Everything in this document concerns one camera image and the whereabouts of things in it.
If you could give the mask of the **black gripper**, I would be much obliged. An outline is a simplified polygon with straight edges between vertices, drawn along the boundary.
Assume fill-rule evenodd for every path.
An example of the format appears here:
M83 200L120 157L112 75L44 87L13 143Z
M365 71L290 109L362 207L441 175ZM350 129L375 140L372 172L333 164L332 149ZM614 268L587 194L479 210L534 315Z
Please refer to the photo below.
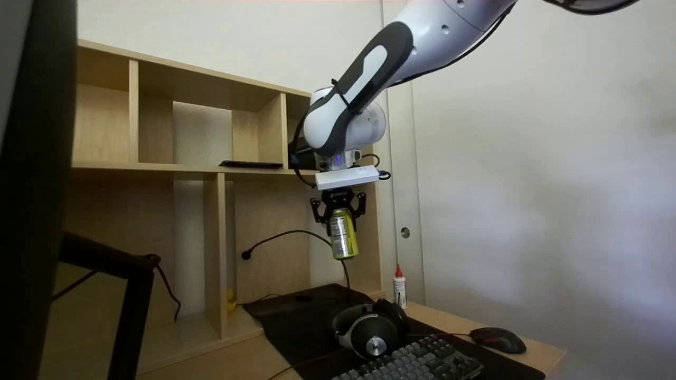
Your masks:
M323 190L318 197L311 200L311 208L318 224L327 224L338 208L345 208L356 221L365 213L365 194L353 187Z

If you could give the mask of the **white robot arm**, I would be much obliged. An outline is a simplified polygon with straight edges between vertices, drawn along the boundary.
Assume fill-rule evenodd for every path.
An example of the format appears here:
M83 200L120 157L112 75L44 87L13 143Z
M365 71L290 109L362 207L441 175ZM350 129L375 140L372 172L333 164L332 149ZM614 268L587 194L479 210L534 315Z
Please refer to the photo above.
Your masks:
M375 143L387 116L373 98L424 74L454 64L470 54L505 20L517 0L408 0L355 57L346 71L311 97L300 119L306 145L327 161L314 175L318 197L311 200L314 220L327 224L343 208L350 220L353 187L381 177L373 166L355 166L350 154Z

